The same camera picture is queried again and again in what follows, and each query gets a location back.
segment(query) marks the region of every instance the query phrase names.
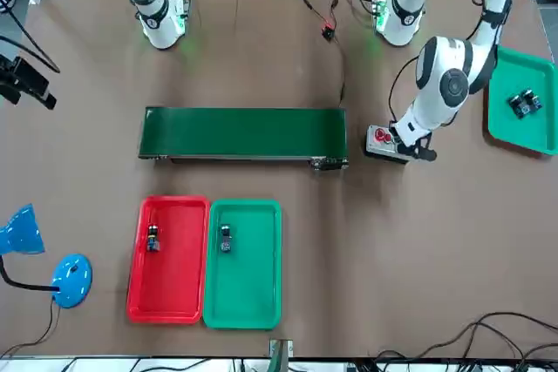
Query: brown table surface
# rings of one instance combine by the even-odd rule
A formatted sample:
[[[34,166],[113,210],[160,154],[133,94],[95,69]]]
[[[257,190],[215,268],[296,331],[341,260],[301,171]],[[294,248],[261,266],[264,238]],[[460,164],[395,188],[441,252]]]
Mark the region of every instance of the brown table surface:
[[[86,301],[63,310],[52,338],[21,354],[265,356],[269,338],[296,356],[366,356],[382,348],[416,355],[492,310],[558,322],[555,252],[558,159],[539,161],[486,144],[482,97],[435,132],[435,163],[406,167],[367,159],[368,124],[388,122],[387,97],[401,65],[432,35],[466,37],[470,0],[428,0],[405,48],[375,37],[355,1],[336,9],[347,56],[350,167],[143,161],[147,105],[333,107],[342,81],[337,46],[301,0],[194,0],[190,33],[170,51],[150,46],[129,0],[42,0],[27,27],[62,69],[48,74],[53,112],[33,100],[0,110],[0,220],[32,202],[46,254],[5,257],[20,281],[47,283],[70,252],[93,272]],[[310,0],[324,15],[331,0]],[[502,43],[549,58],[534,2],[514,0]],[[393,104],[416,94],[413,70]],[[282,321],[269,332],[133,325],[126,290],[141,201],[149,194],[274,199],[283,209]],[[0,348],[37,338],[49,295],[0,283]],[[519,344],[558,340],[521,319],[492,321]],[[460,356],[465,342],[432,352]],[[558,357],[546,353],[547,357]],[[479,332],[472,355],[509,358]]]

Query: conveyor belt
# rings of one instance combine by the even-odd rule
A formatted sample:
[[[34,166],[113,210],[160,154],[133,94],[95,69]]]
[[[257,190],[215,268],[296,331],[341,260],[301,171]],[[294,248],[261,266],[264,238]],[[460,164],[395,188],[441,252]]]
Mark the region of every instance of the conveyor belt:
[[[345,113],[334,109],[148,107],[140,159],[308,160],[347,166]]]

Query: lamp cord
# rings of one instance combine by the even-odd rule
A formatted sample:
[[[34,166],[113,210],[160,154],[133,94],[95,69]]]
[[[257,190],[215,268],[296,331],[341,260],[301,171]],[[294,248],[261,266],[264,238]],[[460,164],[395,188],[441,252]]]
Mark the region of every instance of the lamp cord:
[[[53,306],[54,306],[54,298],[51,298],[51,305],[49,307],[49,312],[50,312],[51,317],[49,319],[49,325],[46,328],[46,331],[43,333],[43,335],[41,335],[34,342],[20,343],[20,344],[16,344],[15,346],[12,346],[11,348],[8,348],[6,351],[4,351],[0,355],[0,360],[2,360],[7,354],[10,354],[10,357],[12,357],[21,348],[28,348],[30,346],[37,346],[37,345],[39,345],[43,342],[46,342],[48,339],[51,338],[51,336],[54,334],[54,330],[56,330],[56,327],[58,326],[58,320],[60,319],[60,306],[58,306],[56,321],[54,321],[54,314],[53,314],[53,309],[52,309]]]
[[[12,287],[20,287],[22,289],[27,289],[29,291],[45,291],[45,292],[58,292],[60,290],[59,287],[47,287],[46,285],[28,285],[26,283],[16,282],[13,281],[6,272],[6,269],[3,266],[3,258],[0,256],[0,276],[4,281],[12,286]]]

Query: small electronic component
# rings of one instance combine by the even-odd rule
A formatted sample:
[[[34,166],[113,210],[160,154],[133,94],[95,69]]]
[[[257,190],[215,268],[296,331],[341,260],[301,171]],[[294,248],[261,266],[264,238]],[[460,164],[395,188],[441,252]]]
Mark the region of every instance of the small electronic component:
[[[148,252],[159,252],[160,243],[157,235],[159,234],[159,228],[155,225],[151,225],[147,228],[147,251]]]
[[[230,225],[224,224],[220,227],[221,231],[221,251],[223,253],[230,252]]]
[[[512,110],[514,110],[515,116],[519,119],[523,119],[531,112],[531,107],[520,95],[511,97],[507,102],[512,107]]]
[[[536,112],[542,108],[541,100],[531,89],[523,91],[521,93],[521,97],[525,100],[525,102],[527,102],[527,105],[531,108],[531,112]]]
[[[330,43],[334,36],[335,28],[333,28],[333,26],[331,26],[331,24],[329,23],[325,24],[322,28],[322,37],[324,37],[325,40]]]

